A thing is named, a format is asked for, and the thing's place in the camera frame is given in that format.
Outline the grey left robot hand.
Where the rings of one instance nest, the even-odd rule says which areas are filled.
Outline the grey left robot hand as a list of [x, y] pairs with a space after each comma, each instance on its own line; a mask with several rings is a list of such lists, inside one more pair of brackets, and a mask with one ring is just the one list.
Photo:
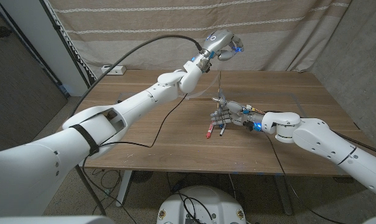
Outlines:
[[233, 32], [224, 29], [217, 30], [206, 38], [201, 54], [209, 60], [217, 57], [219, 61], [227, 61], [236, 53], [243, 51], [241, 39]]

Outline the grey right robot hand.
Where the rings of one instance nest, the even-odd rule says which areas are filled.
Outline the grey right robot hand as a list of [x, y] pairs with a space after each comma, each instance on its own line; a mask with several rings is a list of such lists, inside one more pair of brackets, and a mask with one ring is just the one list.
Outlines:
[[250, 105], [243, 106], [236, 101], [227, 101], [224, 98], [212, 98], [218, 103], [217, 110], [210, 115], [213, 126], [228, 123], [244, 126], [249, 131], [262, 131], [261, 122], [265, 115]]

